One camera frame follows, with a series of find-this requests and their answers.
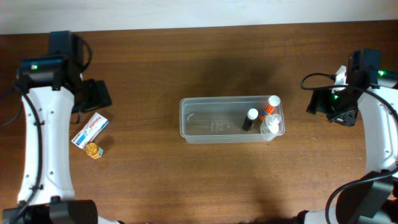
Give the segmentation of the white Panadol box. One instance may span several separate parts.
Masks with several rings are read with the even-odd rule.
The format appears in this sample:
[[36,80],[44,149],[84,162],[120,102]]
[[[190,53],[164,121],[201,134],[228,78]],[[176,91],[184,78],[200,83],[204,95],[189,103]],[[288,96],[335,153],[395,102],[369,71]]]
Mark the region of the white Panadol box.
[[72,138],[71,142],[80,149],[85,149],[86,145],[91,143],[108,123],[107,118],[99,113],[94,113],[84,127]]

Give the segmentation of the small gold lid jar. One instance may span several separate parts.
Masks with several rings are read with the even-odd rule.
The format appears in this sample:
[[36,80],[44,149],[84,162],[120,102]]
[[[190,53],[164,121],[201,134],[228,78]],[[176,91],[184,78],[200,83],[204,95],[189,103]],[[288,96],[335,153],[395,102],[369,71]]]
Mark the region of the small gold lid jar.
[[90,156],[92,159],[98,159],[103,155],[103,149],[99,147],[96,143],[88,143],[85,146],[85,152],[88,156]]

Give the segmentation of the orange Redoxon tablet tube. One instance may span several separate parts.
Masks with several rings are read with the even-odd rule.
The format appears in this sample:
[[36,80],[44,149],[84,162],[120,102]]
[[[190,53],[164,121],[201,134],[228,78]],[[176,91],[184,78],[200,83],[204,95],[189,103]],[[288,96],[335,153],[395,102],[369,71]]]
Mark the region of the orange Redoxon tablet tube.
[[266,116],[272,114],[273,111],[276,109],[276,107],[279,105],[280,105],[280,98],[276,95],[271,95],[268,98],[265,108],[261,111],[261,114],[259,115],[260,121],[264,121]]

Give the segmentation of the white labelled bottle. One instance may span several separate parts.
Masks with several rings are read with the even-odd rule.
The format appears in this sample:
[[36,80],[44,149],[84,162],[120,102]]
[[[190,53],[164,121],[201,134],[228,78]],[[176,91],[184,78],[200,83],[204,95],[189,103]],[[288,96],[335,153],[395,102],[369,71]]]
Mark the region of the white labelled bottle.
[[277,134],[282,117],[279,114],[267,115],[260,126],[261,134]]

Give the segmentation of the dark bottle white cap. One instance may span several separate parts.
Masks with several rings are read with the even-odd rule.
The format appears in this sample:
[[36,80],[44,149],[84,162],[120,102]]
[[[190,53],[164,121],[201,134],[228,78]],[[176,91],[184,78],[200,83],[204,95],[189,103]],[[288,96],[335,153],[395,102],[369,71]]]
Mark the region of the dark bottle white cap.
[[244,120],[244,123],[242,125],[242,129],[244,131],[250,131],[252,129],[252,127],[254,126],[254,124],[257,120],[258,114],[259,114],[259,112],[255,108],[251,108],[248,110],[245,120]]

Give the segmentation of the clear plastic container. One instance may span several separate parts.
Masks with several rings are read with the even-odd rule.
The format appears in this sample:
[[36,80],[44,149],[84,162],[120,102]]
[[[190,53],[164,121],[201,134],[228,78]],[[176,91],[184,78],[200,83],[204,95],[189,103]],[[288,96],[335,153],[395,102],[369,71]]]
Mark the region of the clear plastic container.
[[267,142],[285,133],[281,105],[276,133],[262,133],[262,121],[256,120],[250,131],[243,129],[244,119],[252,108],[262,112],[269,96],[226,96],[184,98],[180,102],[180,134],[190,144]]

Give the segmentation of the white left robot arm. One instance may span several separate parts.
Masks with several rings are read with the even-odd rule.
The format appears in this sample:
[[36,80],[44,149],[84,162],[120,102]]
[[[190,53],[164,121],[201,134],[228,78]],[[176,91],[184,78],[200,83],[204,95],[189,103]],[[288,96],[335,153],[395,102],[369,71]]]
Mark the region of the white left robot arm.
[[109,223],[92,200],[75,199],[70,174],[70,118],[111,106],[102,80],[84,80],[93,55],[90,45],[70,31],[51,32],[46,55],[25,59],[14,89],[25,113],[25,164],[16,208],[2,212],[3,223]]

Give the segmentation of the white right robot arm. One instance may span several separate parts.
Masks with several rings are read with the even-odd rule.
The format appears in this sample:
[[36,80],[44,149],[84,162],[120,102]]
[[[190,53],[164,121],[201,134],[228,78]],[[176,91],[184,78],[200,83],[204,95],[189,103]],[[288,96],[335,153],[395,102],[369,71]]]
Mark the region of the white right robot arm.
[[397,223],[397,72],[381,66],[381,52],[362,49],[329,76],[334,84],[312,88],[307,107],[329,122],[364,124],[365,175],[337,188],[324,210],[302,211],[297,223]]

